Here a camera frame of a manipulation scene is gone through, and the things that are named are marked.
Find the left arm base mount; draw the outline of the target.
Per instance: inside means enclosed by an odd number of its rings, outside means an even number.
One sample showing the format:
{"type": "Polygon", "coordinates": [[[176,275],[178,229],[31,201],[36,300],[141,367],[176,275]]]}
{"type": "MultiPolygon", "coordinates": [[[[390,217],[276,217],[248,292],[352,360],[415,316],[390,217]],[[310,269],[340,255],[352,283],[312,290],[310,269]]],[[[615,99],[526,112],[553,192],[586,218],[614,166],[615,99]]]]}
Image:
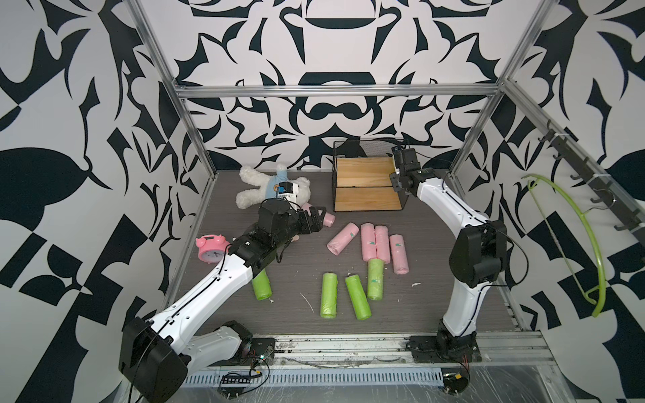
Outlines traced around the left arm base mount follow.
{"type": "Polygon", "coordinates": [[[220,359],[219,361],[211,363],[210,366],[250,364],[253,359],[258,359],[260,356],[268,357],[270,362],[274,359],[275,338],[257,337],[237,321],[225,322],[221,327],[217,328],[217,331],[224,327],[228,327],[236,332],[241,339],[241,344],[230,359],[220,359]]]}

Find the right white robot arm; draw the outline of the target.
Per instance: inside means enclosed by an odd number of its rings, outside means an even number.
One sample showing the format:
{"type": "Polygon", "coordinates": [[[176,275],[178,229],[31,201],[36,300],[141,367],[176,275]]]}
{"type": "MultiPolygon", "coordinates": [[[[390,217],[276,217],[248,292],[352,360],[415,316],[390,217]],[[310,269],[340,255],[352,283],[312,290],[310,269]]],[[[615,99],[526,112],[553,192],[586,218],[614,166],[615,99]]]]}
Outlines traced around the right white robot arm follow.
{"type": "Polygon", "coordinates": [[[393,189],[430,207],[455,237],[448,258],[455,283],[441,332],[448,340],[469,338],[487,292],[508,267],[506,226],[468,206],[434,169],[421,167],[414,149],[394,146],[391,152],[393,189]]]}

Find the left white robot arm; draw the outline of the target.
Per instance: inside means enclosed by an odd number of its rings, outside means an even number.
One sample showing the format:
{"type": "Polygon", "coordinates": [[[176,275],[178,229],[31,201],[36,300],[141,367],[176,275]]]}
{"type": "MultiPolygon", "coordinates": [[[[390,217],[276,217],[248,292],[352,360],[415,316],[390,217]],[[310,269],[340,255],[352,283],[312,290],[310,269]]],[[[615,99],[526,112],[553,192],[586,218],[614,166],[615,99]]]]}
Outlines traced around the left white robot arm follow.
{"type": "Polygon", "coordinates": [[[281,260],[294,237],[320,231],[326,216],[324,207],[303,209],[285,199],[260,203],[257,222],[225,248],[210,273],[164,311],[124,327],[119,371],[130,391],[148,402],[166,402],[191,374],[232,359],[244,327],[230,322],[202,337],[198,330],[237,290],[281,260]]]}

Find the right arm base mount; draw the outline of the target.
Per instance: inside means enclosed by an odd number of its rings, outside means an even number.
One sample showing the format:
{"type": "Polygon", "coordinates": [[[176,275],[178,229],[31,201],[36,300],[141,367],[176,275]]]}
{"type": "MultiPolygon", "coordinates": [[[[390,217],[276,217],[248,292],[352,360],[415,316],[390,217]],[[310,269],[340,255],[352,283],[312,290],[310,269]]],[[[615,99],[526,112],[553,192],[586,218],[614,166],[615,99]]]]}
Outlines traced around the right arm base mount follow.
{"type": "Polygon", "coordinates": [[[476,336],[476,331],[453,336],[440,321],[435,335],[411,336],[406,342],[406,350],[411,352],[415,363],[479,363],[482,357],[476,336]]]}

